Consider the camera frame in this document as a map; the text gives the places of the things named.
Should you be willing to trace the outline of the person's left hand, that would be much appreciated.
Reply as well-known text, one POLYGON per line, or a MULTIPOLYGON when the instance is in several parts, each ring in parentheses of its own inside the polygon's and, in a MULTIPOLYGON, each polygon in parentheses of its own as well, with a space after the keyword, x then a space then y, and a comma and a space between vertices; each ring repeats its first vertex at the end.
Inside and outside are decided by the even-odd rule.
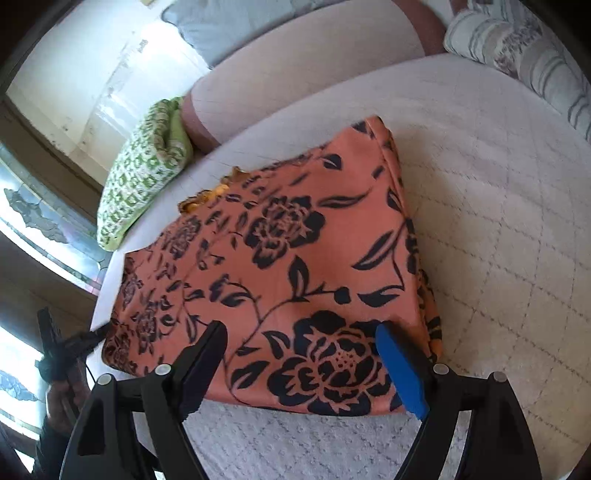
POLYGON ((89 395, 85 366, 78 360, 68 370, 64 381, 49 384, 46 392, 47 423, 58 433, 69 436, 89 395))

